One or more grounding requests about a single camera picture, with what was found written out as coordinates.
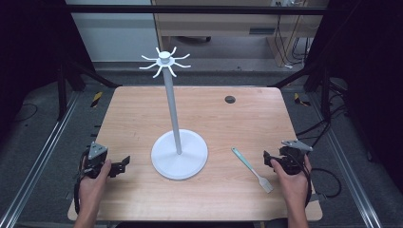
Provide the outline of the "person's left hand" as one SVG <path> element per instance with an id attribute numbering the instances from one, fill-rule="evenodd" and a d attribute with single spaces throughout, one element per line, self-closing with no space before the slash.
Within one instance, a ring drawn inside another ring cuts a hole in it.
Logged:
<path id="1" fill-rule="evenodd" d="M 85 177 L 80 183 L 79 199 L 82 210 L 95 209 L 99 206 L 106 188 L 108 173 L 111 169 L 111 160 L 106 160 L 96 179 Z"/>

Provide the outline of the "person's right hand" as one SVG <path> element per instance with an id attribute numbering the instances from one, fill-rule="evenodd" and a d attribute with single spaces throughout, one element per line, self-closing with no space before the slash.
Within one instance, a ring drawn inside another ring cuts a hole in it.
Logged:
<path id="1" fill-rule="evenodd" d="M 297 175 L 288 175 L 282 166 L 275 160 L 271 160 L 275 173 L 285 198 L 286 205 L 292 209 L 305 210 L 305 202 L 308 195 L 308 181 L 303 172 Z"/>

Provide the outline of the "white hook stand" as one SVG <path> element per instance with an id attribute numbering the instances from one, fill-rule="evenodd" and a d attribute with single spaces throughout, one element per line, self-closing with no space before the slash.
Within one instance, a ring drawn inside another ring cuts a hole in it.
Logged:
<path id="1" fill-rule="evenodd" d="M 171 51 L 156 51 L 158 56 L 143 58 L 151 62 L 150 66 L 141 66 L 141 69 L 151 69 L 156 67 L 158 70 L 154 75 L 157 78 L 163 75 L 166 98 L 170 114 L 172 129 L 155 141 L 151 149 L 151 161 L 156 171 L 163 177 L 172 181 L 188 180 L 202 171 L 208 159 L 208 147 L 204 138 L 195 131 L 189 129 L 180 129 L 176 100 L 174 94 L 173 78 L 177 74 L 173 66 L 187 68 L 187 66 L 178 63 L 189 57 L 189 54 L 183 57 L 175 57 L 176 47 Z"/>

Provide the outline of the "fork with teal handle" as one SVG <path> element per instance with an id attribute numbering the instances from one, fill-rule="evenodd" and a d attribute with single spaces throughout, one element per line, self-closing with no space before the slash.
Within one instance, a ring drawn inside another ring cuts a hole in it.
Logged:
<path id="1" fill-rule="evenodd" d="M 264 189 L 264 191 L 266 193 L 271 193 L 274 190 L 274 187 L 272 186 L 270 181 L 260 176 L 257 173 L 257 171 L 253 168 L 253 166 L 250 164 L 250 162 L 244 158 L 244 156 L 239 152 L 239 150 L 236 147 L 232 147 L 231 150 L 235 154 L 235 156 L 256 176 L 256 178 L 259 181 L 259 185 Z"/>

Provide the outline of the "yellow black floor tape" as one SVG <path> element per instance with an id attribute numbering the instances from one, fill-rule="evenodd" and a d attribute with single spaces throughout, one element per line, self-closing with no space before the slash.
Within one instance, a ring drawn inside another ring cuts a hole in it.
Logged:
<path id="1" fill-rule="evenodd" d="M 298 93 L 294 94 L 294 101 L 296 104 L 304 105 L 304 106 L 311 106 L 310 102 L 304 102 L 300 99 Z"/>
<path id="2" fill-rule="evenodd" d="M 96 107 L 97 104 L 99 103 L 99 101 L 100 101 L 102 95 L 103 95 L 103 92 L 102 92 L 102 91 L 96 92 L 96 94 L 95 94 L 94 97 L 93 97 L 93 100 L 92 100 L 92 103 L 91 103 L 90 107 Z"/>

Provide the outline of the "white cabinet panel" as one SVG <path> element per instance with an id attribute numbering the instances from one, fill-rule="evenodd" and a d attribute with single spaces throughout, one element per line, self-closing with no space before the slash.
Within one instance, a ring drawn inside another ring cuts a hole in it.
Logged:
<path id="1" fill-rule="evenodd" d="M 141 62 L 159 45 L 151 13 L 72 13 L 92 62 Z"/>

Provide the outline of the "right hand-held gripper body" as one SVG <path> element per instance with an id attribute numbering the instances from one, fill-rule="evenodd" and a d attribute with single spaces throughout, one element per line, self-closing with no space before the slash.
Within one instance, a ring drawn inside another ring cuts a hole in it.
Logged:
<path id="1" fill-rule="evenodd" d="M 281 158 L 273 157 L 288 175 L 296 175 L 302 171 L 304 156 L 313 151 L 313 147 L 299 140 L 282 141 L 279 149 Z"/>

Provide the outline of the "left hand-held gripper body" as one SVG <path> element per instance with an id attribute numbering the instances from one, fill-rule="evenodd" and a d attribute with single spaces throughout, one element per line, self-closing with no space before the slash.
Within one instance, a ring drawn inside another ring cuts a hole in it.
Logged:
<path id="1" fill-rule="evenodd" d="M 81 177 L 96 179 L 101 173 L 106 161 L 108 148 L 96 142 L 84 152 L 81 164 Z"/>

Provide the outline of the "black horizontal frame bar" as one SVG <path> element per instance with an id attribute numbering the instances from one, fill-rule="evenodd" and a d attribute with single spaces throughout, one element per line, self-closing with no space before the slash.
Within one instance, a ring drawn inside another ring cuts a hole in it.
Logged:
<path id="1" fill-rule="evenodd" d="M 242 7 L 242 6 L 145 6 L 145 5 L 66 5 L 69 12 L 82 13 L 181 13 L 181 14 L 270 14 L 325 15 L 327 8 Z"/>

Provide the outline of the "black metal frame stand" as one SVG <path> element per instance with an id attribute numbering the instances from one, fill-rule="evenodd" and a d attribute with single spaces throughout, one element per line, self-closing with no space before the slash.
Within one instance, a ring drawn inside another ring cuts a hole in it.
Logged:
<path id="1" fill-rule="evenodd" d="M 321 86 L 320 113 L 322 117 L 329 121 L 331 119 L 329 92 L 330 92 L 330 71 L 323 64 L 306 65 L 303 69 L 297 71 L 291 76 L 275 83 L 272 87 L 282 88 L 302 76 L 308 76 L 303 88 L 306 92 L 313 92 L 318 86 Z"/>
<path id="2" fill-rule="evenodd" d="M 74 61 L 64 61 L 57 69 L 57 85 L 59 98 L 59 116 L 58 121 L 61 121 L 67 114 L 67 88 L 66 82 L 69 82 L 74 91 L 83 91 L 86 87 L 81 75 L 84 74 L 91 79 L 110 88 L 119 87 L 103 76 L 85 66 L 82 66 Z"/>

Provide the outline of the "metal floor rail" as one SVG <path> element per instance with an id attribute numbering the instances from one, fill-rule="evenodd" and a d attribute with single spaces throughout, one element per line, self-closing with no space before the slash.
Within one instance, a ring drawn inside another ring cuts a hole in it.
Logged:
<path id="1" fill-rule="evenodd" d="M 339 194 L 324 199 L 322 222 L 343 228 L 384 228 L 363 182 L 354 170 L 358 162 L 360 146 L 346 116 L 347 108 L 338 97 L 330 105 L 331 117 L 322 137 L 310 155 L 317 168 L 335 174 L 341 183 Z"/>
<path id="2" fill-rule="evenodd" d="M 14 227 L 35 185 L 40 179 L 43 170 L 48 163 L 48 159 L 52 155 L 56 144 L 58 143 L 62 133 L 64 132 L 80 96 L 81 92 L 72 92 L 71 98 L 67 103 L 66 112 L 62 115 L 62 118 L 56 122 L 44 146 L 42 147 L 41 152 L 39 153 L 31 169 L 29 170 L 29 173 L 22 183 L 20 189 L 18 190 L 16 196 L 14 197 L 3 217 L 0 218 L 0 228 Z"/>

